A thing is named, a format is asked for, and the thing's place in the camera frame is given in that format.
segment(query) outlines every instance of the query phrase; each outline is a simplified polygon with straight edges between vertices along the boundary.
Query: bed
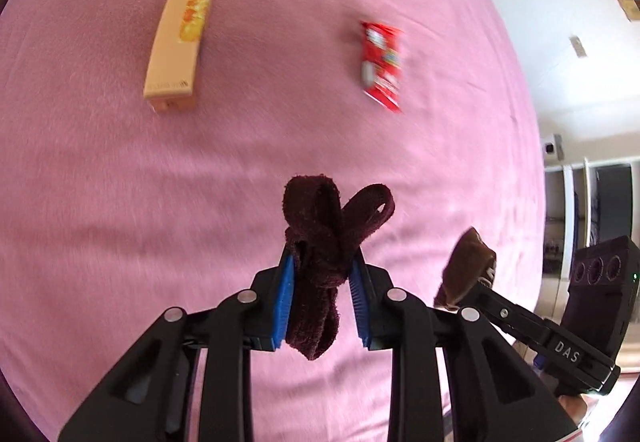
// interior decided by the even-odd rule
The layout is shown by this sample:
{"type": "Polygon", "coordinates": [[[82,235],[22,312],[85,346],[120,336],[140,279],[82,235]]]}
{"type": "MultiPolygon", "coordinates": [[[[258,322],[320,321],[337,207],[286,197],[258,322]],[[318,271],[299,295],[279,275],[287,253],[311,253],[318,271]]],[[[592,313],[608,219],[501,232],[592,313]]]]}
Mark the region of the bed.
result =
{"type": "MultiPolygon", "coordinates": [[[[295,174],[333,177],[345,201],[388,185],[396,214],[364,255],[425,302],[473,225],[495,289],[535,305],[538,129],[490,0],[214,0],[197,110],[155,115],[142,86],[164,2],[8,0],[0,16],[0,366],[47,438],[165,308],[215,306],[277,262],[295,174]],[[403,31],[401,114],[362,92],[362,19],[403,31]]],[[[254,357],[257,440],[385,440],[390,355],[362,349],[347,287],[338,310],[318,361],[254,357]]]]}

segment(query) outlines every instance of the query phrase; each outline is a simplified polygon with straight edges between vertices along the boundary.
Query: blue object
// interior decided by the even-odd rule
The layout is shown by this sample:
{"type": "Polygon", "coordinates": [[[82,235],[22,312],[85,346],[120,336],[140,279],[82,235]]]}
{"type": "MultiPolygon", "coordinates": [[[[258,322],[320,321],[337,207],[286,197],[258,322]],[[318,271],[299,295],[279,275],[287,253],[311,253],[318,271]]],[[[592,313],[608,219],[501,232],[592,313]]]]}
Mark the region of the blue object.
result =
{"type": "Polygon", "coordinates": [[[289,313],[291,311],[291,302],[293,300],[293,256],[289,256],[284,263],[282,269],[282,278],[280,279],[280,287],[278,288],[278,296],[274,304],[273,310],[273,335],[271,340],[275,348],[280,348],[282,341],[287,335],[287,326],[289,325],[289,313]]]}
{"type": "Polygon", "coordinates": [[[351,274],[349,274],[349,288],[351,290],[351,301],[353,303],[353,313],[356,316],[356,328],[358,337],[362,340],[362,346],[369,348],[371,345],[371,330],[369,326],[369,302],[362,282],[362,274],[358,264],[354,261],[351,274]]]}

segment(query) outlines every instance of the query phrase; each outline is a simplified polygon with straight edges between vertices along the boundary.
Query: candy wrapper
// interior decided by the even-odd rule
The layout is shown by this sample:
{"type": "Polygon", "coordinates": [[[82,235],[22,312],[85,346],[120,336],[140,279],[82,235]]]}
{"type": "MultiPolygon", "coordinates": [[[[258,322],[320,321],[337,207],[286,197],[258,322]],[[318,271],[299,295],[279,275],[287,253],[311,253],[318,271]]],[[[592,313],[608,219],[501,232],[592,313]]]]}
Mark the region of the candy wrapper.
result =
{"type": "Polygon", "coordinates": [[[364,92],[391,111],[400,111],[398,104],[398,78],[400,58],[397,28],[379,23],[363,22],[364,57],[362,83],[364,92]]]}

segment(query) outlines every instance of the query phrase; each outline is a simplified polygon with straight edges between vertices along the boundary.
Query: white wall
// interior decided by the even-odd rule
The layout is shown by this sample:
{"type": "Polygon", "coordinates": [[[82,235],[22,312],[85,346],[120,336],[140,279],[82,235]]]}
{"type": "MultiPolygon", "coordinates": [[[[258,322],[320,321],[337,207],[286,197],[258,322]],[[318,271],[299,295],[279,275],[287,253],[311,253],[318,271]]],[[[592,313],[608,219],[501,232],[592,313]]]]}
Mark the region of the white wall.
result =
{"type": "Polygon", "coordinates": [[[494,0],[538,112],[567,162],[640,156],[640,22],[617,0],[494,0]],[[588,54],[578,59],[569,37],[588,54]]]}

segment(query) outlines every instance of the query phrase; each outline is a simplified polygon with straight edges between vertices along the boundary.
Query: dark brown cloth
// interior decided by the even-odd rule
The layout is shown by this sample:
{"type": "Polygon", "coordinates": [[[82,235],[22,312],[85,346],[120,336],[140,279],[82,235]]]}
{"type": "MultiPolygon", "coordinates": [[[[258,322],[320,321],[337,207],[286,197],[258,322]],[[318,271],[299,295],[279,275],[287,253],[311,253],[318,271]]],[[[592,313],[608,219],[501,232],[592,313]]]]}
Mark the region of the dark brown cloth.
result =
{"type": "Polygon", "coordinates": [[[453,248],[449,263],[442,272],[442,285],[433,303],[451,311],[477,281],[491,288],[495,279],[495,252],[487,247],[471,227],[453,248]]]}
{"type": "Polygon", "coordinates": [[[338,333],[337,288],[348,278],[360,244],[394,213],[394,199],[388,187],[374,184],[341,209],[331,178],[300,176],[287,184],[282,208],[296,267],[286,340],[313,361],[338,333]]]}

